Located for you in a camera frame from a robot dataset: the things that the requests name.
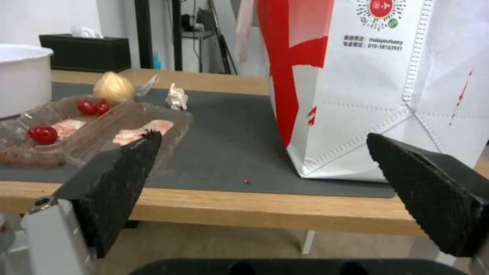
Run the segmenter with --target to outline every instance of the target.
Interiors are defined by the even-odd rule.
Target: black tissue box
[[[71,34],[40,35],[41,46],[54,51],[51,69],[122,71],[131,67],[129,40],[105,37],[83,38]]]

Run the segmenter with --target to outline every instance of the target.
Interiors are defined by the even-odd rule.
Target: black mat
[[[53,83],[59,99],[91,93],[91,85]],[[393,197],[386,183],[299,178],[282,146],[268,96],[215,92],[189,94],[194,124],[164,172],[147,187],[303,195]],[[143,100],[163,105],[167,92]],[[63,183],[77,168],[0,166],[0,180]]]

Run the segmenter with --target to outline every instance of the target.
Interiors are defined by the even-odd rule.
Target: cherry tomato
[[[50,126],[35,126],[29,128],[27,133],[37,143],[48,145],[53,144],[58,139],[58,133]]]
[[[92,102],[90,102],[89,100],[86,100],[86,99],[78,102],[78,104],[76,105],[76,108],[80,112],[82,112],[86,115],[94,115],[98,111],[97,105],[93,104]]]
[[[99,115],[107,113],[109,110],[109,104],[105,99],[100,99],[100,101],[97,103],[97,110]]]

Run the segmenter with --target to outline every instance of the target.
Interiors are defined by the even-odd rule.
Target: white paper bag
[[[489,138],[488,0],[256,6],[277,123],[302,177],[382,180],[369,132],[475,165]]]

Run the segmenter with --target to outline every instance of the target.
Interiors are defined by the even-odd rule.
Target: plastic tray
[[[103,116],[72,135],[73,143],[66,149],[67,161],[83,166],[101,151],[118,148],[113,138],[120,130],[137,129],[148,122],[161,119],[171,121],[171,127],[164,135],[149,177],[154,177],[169,160],[176,146],[185,135],[193,117],[189,112],[174,111],[146,103],[126,102],[118,105],[112,113]]]
[[[71,144],[72,137],[51,145],[40,145],[31,140],[27,130],[32,126],[49,126],[70,118],[91,122],[104,117],[86,116],[78,111],[76,105],[82,99],[96,100],[88,95],[66,97],[21,114],[16,119],[0,121],[0,163],[44,167],[63,165],[64,148]]]

